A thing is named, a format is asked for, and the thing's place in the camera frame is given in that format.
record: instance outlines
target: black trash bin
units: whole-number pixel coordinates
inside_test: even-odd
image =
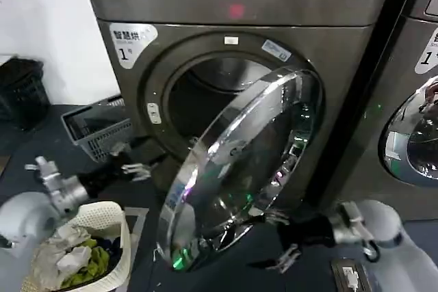
[[[13,57],[0,66],[0,120],[29,130],[50,106],[42,84],[42,62]]]

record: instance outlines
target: laundry basket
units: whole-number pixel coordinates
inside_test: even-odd
[[[42,67],[42,62],[17,57],[0,65],[0,120],[28,130],[44,119],[50,102]]]
[[[122,96],[114,96],[62,115],[72,143],[95,162],[103,162],[118,142],[129,142],[133,127]]]
[[[68,223],[92,228],[95,230],[105,230],[115,224],[120,224],[120,247],[123,249],[122,256],[115,268],[102,278],[90,282],[68,292],[108,292],[122,285],[129,276],[131,267],[131,239],[125,213],[115,202],[96,202],[82,205],[78,214]],[[28,277],[22,285],[21,292],[45,292]]]

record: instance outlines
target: white wall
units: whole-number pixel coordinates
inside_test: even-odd
[[[42,59],[53,104],[119,93],[89,0],[0,0],[0,54]]]

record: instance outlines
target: front-loading machine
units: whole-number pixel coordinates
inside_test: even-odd
[[[91,1],[187,269],[301,203],[385,0]]]
[[[404,1],[322,207],[371,198],[404,220],[438,218],[438,0]]]

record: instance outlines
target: gray plastic basket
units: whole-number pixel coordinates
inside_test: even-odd
[[[121,95],[86,105],[61,116],[72,143],[94,161],[105,161],[117,142],[133,137],[131,120]]]

